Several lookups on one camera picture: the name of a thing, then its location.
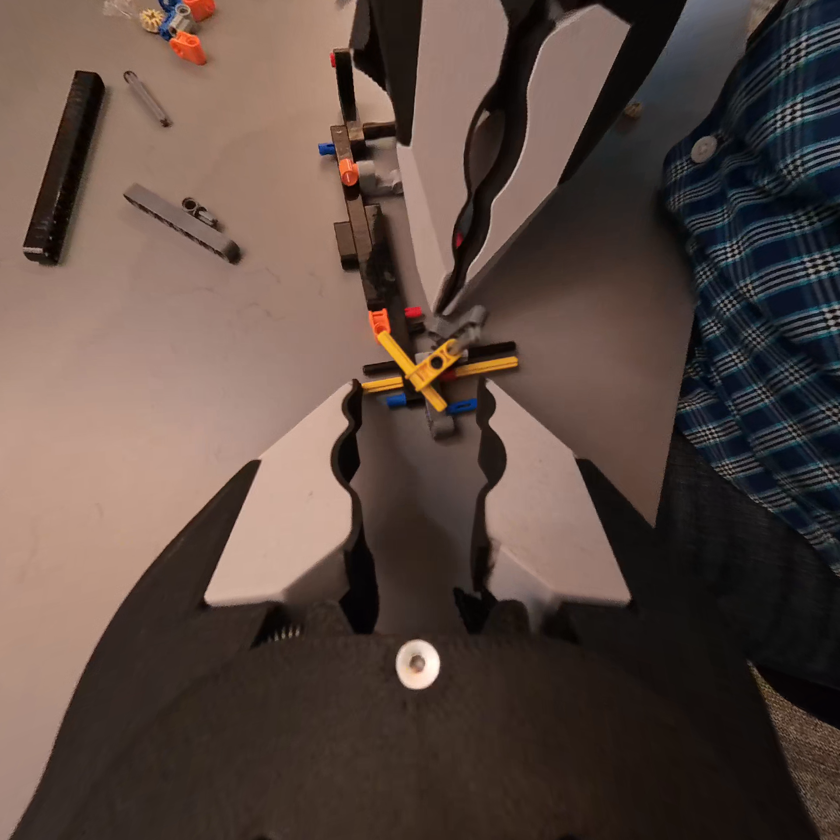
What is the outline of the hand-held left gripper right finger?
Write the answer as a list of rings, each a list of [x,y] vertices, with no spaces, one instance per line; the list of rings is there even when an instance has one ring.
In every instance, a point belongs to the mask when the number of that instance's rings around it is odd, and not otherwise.
[[[458,612],[479,633],[499,602],[523,605],[533,630],[565,603],[632,599],[574,453],[497,384],[478,383],[478,466],[471,590]]]

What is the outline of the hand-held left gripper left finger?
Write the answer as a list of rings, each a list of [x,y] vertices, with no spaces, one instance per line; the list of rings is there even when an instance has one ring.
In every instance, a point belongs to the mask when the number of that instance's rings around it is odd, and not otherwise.
[[[362,397],[359,381],[341,385],[257,458],[206,604],[273,602],[301,616],[334,601],[356,633],[374,631],[375,562],[351,486],[361,463]]]

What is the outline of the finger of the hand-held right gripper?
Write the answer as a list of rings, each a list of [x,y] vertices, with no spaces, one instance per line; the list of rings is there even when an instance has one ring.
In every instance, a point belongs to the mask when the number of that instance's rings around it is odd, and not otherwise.
[[[594,4],[540,20],[519,41],[519,56],[502,74],[500,148],[469,203],[470,224],[446,284],[447,310],[557,189],[629,29]]]
[[[449,313],[454,234],[468,201],[466,146],[500,74],[519,2],[423,2],[411,138],[397,159],[416,269],[435,314]]]

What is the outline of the black lego frame assembly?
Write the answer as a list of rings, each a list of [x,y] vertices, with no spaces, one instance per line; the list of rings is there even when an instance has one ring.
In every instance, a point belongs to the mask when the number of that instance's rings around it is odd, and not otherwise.
[[[331,127],[331,141],[321,143],[319,153],[335,160],[346,207],[346,219],[333,225],[340,262],[344,270],[359,274],[374,341],[382,348],[375,334],[388,331],[416,364],[441,345],[427,333],[427,328],[436,318],[428,317],[421,307],[409,308],[406,305],[396,272],[387,220],[381,205],[374,201],[375,197],[402,192],[400,172],[380,177],[371,158],[373,142],[395,138],[396,126],[394,122],[361,120],[355,100],[350,49],[334,50],[330,62],[335,71],[342,121]],[[386,354],[386,361],[393,361]],[[481,374],[512,371],[519,365],[517,355],[468,364],[458,362],[433,382],[433,387],[447,403],[445,413],[435,411],[414,390],[403,373],[376,377],[364,375],[367,381],[363,383],[363,389],[368,395],[383,396],[391,409],[422,406],[432,438],[451,438],[457,430],[456,417],[474,412],[476,400],[453,402],[444,396],[444,385]]]

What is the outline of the yellow lego pin connector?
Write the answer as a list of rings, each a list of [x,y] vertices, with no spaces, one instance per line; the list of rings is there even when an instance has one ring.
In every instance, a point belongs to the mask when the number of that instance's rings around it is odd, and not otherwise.
[[[461,358],[463,351],[455,339],[449,339],[428,357],[416,363],[411,374],[406,379],[412,383],[418,392],[430,387],[444,372],[453,367]]]

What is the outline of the yellow lego axle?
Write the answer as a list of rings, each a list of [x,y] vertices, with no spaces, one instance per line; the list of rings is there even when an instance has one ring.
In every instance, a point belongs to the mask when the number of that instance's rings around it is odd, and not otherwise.
[[[404,378],[410,382],[414,390],[419,393],[426,402],[437,412],[445,413],[447,403],[444,398],[433,387],[434,378],[428,372],[427,367],[421,370],[422,365],[415,364],[413,360],[403,351],[392,335],[382,330],[375,334],[378,344],[391,356],[400,368]]]

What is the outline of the dark grey lego beam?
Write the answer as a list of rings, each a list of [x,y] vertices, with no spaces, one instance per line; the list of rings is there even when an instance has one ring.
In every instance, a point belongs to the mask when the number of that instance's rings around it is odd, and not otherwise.
[[[446,319],[443,317],[436,318],[433,325],[427,328],[427,333],[433,341],[441,344],[450,340],[453,333],[468,323],[476,323],[481,327],[481,331],[485,327],[489,316],[486,308],[476,305],[466,311],[464,314],[454,319]]]

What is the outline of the dark grey lego rod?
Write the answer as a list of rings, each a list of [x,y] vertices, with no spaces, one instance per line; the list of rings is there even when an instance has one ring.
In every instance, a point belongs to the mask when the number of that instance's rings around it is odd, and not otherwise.
[[[171,118],[136,73],[133,70],[126,70],[122,77],[143,110],[160,126],[170,128],[172,126]]]

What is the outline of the grey lego liftarm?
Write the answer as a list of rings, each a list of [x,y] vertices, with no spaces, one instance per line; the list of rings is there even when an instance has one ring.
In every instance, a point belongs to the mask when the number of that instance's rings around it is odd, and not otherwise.
[[[215,224],[210,224],[206,213],[199,213],[197,209],[187,211],[137,183],[129,186],[123,197],[133,207],[227,263],[236,265],[241,260],[241,248]]]

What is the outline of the long black lego beam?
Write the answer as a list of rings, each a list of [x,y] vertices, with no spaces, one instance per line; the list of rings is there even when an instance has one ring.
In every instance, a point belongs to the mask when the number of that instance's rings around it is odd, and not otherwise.
[[[24,239],[24,256],[42,266],[60,262],[104,94],[97,72],[75,72]]]

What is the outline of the person in plaid shirt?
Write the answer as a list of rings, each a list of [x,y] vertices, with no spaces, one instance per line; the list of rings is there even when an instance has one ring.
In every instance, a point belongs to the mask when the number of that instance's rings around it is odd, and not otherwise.
[[[676,427],[656,530],[761,676],[838,728],[839,582],[819,552],[721,477]]]

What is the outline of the person's torso in plaid shirt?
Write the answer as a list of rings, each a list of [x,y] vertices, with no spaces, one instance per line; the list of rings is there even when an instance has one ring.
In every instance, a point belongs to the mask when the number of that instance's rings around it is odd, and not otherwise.
[[[677,428],[838,574],[838,1],[777,3],[661,184],[696,300]]]

